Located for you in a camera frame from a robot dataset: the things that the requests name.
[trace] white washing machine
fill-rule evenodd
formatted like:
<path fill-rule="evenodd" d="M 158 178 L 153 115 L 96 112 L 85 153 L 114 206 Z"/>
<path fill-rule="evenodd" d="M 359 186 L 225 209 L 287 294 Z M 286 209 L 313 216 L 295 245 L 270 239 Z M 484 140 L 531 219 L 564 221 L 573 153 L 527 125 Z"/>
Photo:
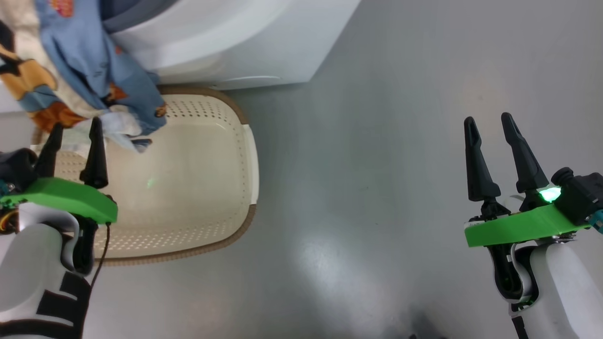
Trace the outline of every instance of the white washing machine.
<path fill-rule="evenodd" d="M 228 90 L 309 81 L 359 2 L 101 0 L 101 12 L 115 41 L 162 83 Z M 2 84 L 0 113 L 20 110 Z"/>

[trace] green plastic mount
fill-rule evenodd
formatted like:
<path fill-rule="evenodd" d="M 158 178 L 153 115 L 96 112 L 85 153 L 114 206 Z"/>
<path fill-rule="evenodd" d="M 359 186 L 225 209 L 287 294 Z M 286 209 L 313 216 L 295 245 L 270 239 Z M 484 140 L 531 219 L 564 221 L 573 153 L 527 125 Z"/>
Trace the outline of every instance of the green plastic mount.
<path fill-rule="evenodd" d="M 22 194 L 0 198 L 4 206 L 23 201 L 91 218 L 98 224 L 117 221 L 117 204 L 94 187 L 60 178 L 40 178 Z"/>
<path fill-rule="evenodd" d="M 487 221 L 465 229 L 469 247 L 513 244 L 589 227 L 574 226 L 553 204 L 505 218 Z"/>

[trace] laundry basket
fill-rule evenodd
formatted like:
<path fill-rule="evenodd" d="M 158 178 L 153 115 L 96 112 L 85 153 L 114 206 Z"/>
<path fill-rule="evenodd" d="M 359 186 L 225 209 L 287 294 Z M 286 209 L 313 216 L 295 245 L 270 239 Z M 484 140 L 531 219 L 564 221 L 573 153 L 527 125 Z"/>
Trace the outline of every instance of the laundry basket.
<path fill-rule="evenodd" d="M 119 206 L 107 265 L 134 265 L 199 255 L 226 247 L 249 228 L 259 171 L 249 124 L 224 94 L 162 87 L 167 125 L 152 146 L 133 154 L 107 144 L 110 194 Z M 86 160 L 59 152 L 55 175 L 79 182 Z M 99 258 L 106 228 L 95 238 Z"/>

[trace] gray floor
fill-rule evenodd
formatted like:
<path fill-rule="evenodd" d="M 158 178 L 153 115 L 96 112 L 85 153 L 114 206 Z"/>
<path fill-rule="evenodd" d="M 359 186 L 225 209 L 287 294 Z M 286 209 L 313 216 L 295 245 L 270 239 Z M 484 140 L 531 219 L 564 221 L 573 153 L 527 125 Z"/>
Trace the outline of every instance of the gray floor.
<path fill-rule="evenodd" d="M 603 3 L 365 0 L 308 84 L 231 93 L 260 159 L 234 245 L 107 268 L 86 338 L 514 338 L 485 249 L 468 249 L 462 122 L 503 195 L 510 111 L 550 177 L 603 171 Z M 602 237 L 573 246 L 598 283 Z"/>

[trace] beige fabric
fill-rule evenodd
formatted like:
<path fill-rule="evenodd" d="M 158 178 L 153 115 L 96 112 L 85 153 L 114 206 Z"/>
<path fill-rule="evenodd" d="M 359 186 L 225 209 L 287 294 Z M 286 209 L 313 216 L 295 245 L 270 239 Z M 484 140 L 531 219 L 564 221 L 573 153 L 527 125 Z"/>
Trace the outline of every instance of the beige fabric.
<path fill-rule="evenodd" d="M 40 40 L 40 20 L 37 17 L 34 0 L 0 0 L 0 19 L 13 31 L 15 52 L 23 60 L 34 59 L 55 78 L 57 88 L 53 89 L 75 114 L 84 118 L 94 118 L 103 110 L 94 109 L 58 73 Z"/>

